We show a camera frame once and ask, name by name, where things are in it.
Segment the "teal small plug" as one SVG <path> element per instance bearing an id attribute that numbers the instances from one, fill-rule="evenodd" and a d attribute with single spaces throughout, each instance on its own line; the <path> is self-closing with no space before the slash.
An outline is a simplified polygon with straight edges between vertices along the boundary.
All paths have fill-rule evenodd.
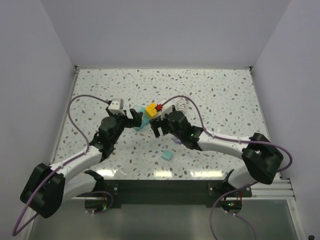
<path id="1" fill-rule="evenodd" d="M 173 156 L 173 153 L 171 151 L 165 150 L 162 153 L 161 158 L 165 161 L 170 161 L 172 156 Z"/>

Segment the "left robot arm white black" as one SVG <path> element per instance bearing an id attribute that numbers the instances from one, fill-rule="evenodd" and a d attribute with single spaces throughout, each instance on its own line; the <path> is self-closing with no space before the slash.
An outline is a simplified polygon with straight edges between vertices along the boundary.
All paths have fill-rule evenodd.
<path id="1" fill-rule="evenodd" d="M 113 114 L 102 119 L 91 142 L 78 154 L 59 164 L 38 164 L 32 171 L 20 200 L 44 218 L 51 217 L 61 206 L 66 184 L 96 164 L 103 162 L 115 150 L 115 144 L 125 128 L 142 124 L 142 112 L 131 108 L 132 118 L 126 113 Z"/>

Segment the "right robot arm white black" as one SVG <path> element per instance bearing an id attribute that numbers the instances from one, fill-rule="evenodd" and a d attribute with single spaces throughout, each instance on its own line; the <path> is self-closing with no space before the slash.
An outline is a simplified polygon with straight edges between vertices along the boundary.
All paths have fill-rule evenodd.
<path id="1" fill-rule="evenodd" d="M 180 111 L 152 119 L 150 126 L 157 138 L 161 129 L 164 135 L 173 135 L 190 150 L 218 152 L 243 160 L 244 166 L 231 170 L 222 185 L 223 192 L 230 197 L 244 185 L 254 182 L 272 184 L 284 158 L 263 134 L 234 137 L 205 132 L 204 127 L 191 125 Z"/>

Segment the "yellow cube socket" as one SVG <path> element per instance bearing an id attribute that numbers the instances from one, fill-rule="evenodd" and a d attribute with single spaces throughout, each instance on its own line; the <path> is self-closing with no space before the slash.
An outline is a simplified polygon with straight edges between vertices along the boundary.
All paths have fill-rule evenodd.
<path id="1" fill-rule="evenodd" d="M 149 120 L 152 120 L 159 115 L 156 107 L 157 104 L 152 102 L 144 109 L 144 114 L 148 117 Z"/>

